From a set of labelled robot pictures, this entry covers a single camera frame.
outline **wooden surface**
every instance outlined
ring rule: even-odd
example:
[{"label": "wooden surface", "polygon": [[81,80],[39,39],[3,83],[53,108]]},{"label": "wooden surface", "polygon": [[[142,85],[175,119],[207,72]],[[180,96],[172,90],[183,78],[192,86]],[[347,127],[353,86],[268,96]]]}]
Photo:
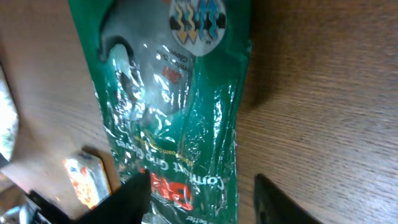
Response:
[{"label": "wooden surface", "polygon": [[[257,173],[325,223],[398,223],[398,2],[254,5],[236,130],[240,223],[254,223]],[[3,172],[79,215],[64,156],[95,146],[118,181],[67,2],[1,1],[0,33],[22,116]]]}]

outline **wooden table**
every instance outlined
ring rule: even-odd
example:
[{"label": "wooden table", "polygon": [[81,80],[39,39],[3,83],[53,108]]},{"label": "wooden table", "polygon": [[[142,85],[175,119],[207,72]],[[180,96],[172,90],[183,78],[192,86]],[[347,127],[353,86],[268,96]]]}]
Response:
[{"label": "wooden table", "polygon": [[[237,124],[240,223],[254,223],[257,173],[325,223],[398,223],[398,2],[254,5]],[[118,180],[68,4],[1,1],[0,33],[21,114],[3,172],[80,215],[63,157],[92,145]]]}]

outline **green package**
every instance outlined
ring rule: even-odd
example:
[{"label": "green package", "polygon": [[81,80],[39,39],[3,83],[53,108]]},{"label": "green package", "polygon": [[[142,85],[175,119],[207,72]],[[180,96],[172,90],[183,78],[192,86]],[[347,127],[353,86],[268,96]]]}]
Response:
[{"label": "green package", "polygon": [[236,223],[251,1],[69,2],[120,179],[150,172],[143,223]]}]

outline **brown tabletop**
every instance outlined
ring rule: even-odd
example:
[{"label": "brown tabletop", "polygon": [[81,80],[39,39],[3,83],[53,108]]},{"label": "brown tabletop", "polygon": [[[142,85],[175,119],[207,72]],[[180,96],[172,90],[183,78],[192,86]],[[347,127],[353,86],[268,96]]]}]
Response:
[{"label": "brown tabletop", "polygon": [[[253,1],[240,223],[257,173],[325,223],[398,223],[398,2]],[[67,1],[1,1],[0,57],[21,116],[2,171],[81,215],[62,159],[94,146],[118,178]]]}]

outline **round sticker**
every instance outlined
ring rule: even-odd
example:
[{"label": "round sticker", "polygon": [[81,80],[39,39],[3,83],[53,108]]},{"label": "round sticker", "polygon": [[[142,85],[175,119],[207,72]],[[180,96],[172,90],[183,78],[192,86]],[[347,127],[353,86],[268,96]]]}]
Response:
[{"label": "round sticker", "polygon": [[172,0],[169,15],[173,36],[195,56],[208,54],[223,39],[226,11],[222,0]]}]

